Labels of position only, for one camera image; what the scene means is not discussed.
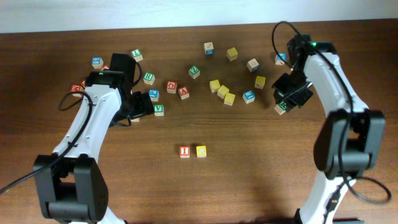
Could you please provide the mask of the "red I block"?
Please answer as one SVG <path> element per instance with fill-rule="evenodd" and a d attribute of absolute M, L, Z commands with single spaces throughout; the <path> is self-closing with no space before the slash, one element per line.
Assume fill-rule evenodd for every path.
<path fill-rule="evenodd" d="M 190 158 L 190 147 L 180 146 L 179 155 L 181 158 Z"/>

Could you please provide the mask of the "yellow C block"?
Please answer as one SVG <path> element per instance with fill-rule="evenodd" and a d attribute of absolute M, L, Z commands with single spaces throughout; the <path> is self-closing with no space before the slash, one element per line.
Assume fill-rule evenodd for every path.
<path fill-rule="evenodd" d="M 197 157 L 198 158 L 207 156 L 206 146 L 197 146 L 196 150 L 197 150 Z"/>

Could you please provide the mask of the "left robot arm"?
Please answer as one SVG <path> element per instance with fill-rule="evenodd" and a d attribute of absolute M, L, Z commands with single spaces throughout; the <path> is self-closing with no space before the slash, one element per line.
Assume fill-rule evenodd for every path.
<path fill-rule="evenodd" d="M 133 92 L 142 68 L 128 54 L 114 53 L 110 67 L 85 78 L 75 119 L 53 152 L 37 156 L 35 185 L 42 215 L 59 223 L 124 223 L 108 207 L 109 191 L 98 167 L 110 127 L 130 126 L 154 113 L 148 93 Z"/>

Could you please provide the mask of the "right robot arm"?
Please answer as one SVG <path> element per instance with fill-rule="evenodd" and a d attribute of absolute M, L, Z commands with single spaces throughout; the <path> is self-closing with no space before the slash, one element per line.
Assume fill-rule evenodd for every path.
<path fill-rule="evenodd" d="M 332 223 L 345 194 L 354 192 L 356 181 L 366 180 L 364 172 L 374 167 L 386 120 L 355 93 L 332 43 L 297 34 L 287 48 L 293 67 L 272 86 L 275 110 L 282 114 L 303 106 L 313 96 L 313 86 L 326 115 L 313 147 L 317 176 L 292 221 Z"/>

